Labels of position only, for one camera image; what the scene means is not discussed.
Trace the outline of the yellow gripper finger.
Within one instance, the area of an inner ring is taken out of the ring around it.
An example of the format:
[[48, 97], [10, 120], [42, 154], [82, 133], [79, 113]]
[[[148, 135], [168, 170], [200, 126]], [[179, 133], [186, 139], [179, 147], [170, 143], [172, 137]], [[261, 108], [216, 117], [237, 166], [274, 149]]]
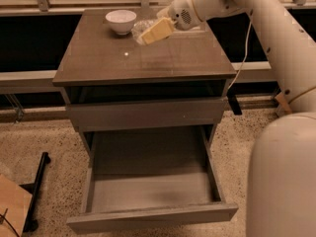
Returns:
[[170, 18], [160, 18], [153, 26], [145, 30], [139, 37], [142, 44], [149, 45], [169, 37], [175, 30], [175, 22]]

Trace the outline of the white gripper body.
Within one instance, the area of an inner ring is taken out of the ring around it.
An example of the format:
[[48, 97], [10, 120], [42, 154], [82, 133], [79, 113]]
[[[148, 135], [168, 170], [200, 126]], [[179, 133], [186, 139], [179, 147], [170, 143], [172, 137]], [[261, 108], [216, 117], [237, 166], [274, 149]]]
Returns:
[[201, 23], [193, 0], [174, 0], [157, 13], [158, 18], [170, 18], [181, 31], [190, 30]]

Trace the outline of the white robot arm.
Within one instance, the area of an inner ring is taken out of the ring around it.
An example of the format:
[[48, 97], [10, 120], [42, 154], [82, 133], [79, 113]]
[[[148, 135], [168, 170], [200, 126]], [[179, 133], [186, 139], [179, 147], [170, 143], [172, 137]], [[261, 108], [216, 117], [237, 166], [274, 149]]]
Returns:
[[244, 12], [280, 91], [280, 118], [256, 140], [249, 162], [246, 236], [316, 237], [316, 42], [278, 0], [174, 0], [140, 37]]

